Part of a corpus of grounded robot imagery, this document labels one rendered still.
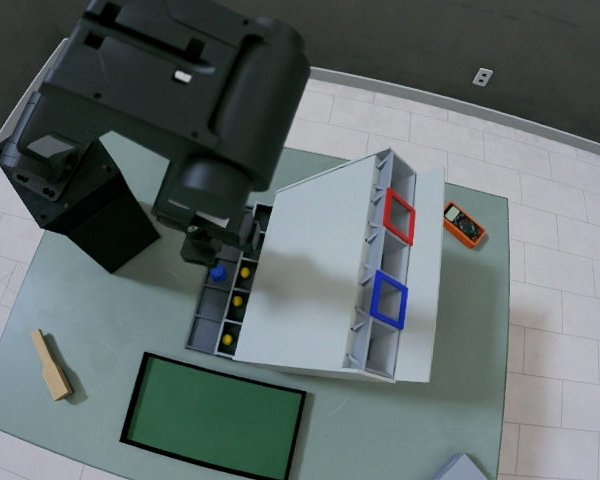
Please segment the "red funnel rim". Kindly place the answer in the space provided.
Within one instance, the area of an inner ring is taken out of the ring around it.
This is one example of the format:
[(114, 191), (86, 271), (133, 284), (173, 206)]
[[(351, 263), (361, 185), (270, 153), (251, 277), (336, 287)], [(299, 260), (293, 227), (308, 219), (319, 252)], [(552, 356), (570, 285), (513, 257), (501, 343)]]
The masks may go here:
[[(408, 209), (410, 211), (408, 237), (405, 236), (403, 233), (401, 233), (398, 229), (396, 229), (394, 226), (392, 226), (389, 223), (392, 197), (395, 198), (400, 204), (402, 204), (406, 209)], [(382, 225), (386, 226), (386, 228), (388, 228), (390, 231), (392, 231), (394, 234), (396, 234), (398, 237), (400, 237), (402, 240), (404, 240), (410, 246), (413, 246), (415, 216), (416, 216), (416, 210), (414, 208), (412, 208), (407, 202), (405, 202), (392, 189), (387, 187)]]

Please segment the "blue funnel band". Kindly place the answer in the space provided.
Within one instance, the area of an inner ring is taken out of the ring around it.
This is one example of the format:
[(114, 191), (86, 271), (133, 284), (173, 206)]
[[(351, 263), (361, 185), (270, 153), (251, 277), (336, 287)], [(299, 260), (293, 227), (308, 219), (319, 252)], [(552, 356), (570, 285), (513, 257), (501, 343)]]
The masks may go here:
[[(398, 322), (377, 312), (382, 279), (402, 291)], [(398, 329), (403, 330), (404, 329), (404, 321), (405, 321), (405, 313), (406, 313), (406, 305), (407, 305), (407, 297), (408, 297), (408, 288), (407, 287), (405, 287), (404, 285), (395, 281), (394, 279), (387, 276), (386, 274), (382, 273), (381, 271), (376, 270), (369, 315), (371, 315), (381, 321), (384, 321)]]

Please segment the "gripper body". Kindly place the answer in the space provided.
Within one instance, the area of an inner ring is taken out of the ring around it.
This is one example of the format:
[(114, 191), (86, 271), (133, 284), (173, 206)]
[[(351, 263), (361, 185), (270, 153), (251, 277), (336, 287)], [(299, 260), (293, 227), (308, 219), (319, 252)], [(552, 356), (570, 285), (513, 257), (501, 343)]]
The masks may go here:
[[(195, 264), (204, 265), (204, 266), (206, 264), (213, 265), (215, 263), (214, 259), (215, 259), (216, 254), (199, 251), (191, 238), (191, 237), (199, 237), (206, 233), (207, 233), (207, 230), (205, 232), (203, 232), (201, 234), (197, 234), (197, 235), (185, 233), (186, 237), (185, 237), (185, 240), (184, 240), (181, 252), (180, 252), (181, 257), (185, 262), (195, 263)], [(224, 240), (221, 240), (218, 252), (221, 252), (221, 250), (222, 250), (222, 247), (224, 244), (224, 243), (222, 243), (223, 241)], [(197, 260), (197, 261), (194, 261), (194, 260)], [(199, 262), (199, 261), (201, 261), (201, 262)]]

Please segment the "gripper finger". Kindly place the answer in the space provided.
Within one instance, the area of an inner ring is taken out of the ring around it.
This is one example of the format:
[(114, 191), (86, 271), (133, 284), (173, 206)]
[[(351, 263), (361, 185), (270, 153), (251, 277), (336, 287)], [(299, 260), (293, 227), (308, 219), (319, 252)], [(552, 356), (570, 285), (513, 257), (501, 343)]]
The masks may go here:
[(220, 260), (219, 258), (216, 258), (216, 257), (215, 257), (215, 259), (214, 259), (214, 262), (215, 262), (215, 263), (214, 263), (213, 265), (208, 265), (208, 264), (206, 264), (206, 265), (205, 265), (205, 267), (207, 267), (207, 268), (211, 268), (211, 269), (213, 269), (213, 268), (217, 269), (217, 267), (218, 267), (218, 263), (219, 263), (219, 260)]

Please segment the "orange digital multimeter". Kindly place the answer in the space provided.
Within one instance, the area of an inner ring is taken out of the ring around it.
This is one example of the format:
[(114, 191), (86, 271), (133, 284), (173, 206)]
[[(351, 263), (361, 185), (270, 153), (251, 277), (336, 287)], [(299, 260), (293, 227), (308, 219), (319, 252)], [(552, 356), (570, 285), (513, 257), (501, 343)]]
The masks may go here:
[(452, 201), (449, 201), (444, 207), (443, 227), (469, 249), (475, 247), (486, 232), (480, 224)]

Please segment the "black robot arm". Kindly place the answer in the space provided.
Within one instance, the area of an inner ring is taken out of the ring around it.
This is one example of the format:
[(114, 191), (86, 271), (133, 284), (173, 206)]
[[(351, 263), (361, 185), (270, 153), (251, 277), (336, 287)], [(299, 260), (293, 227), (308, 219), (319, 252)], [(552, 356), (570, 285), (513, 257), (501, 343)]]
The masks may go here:
[(191, 237), (199, 251), (217, 254), (224, 240), (255, 252), (261, 229), (245, 207), (272, 183), (311, 74), (304, 50), (289, 24), (211, 0), (91, 0), (0, 165), (57, 203), (113, 131), (169, 160), (157, 222), (208, 229)]

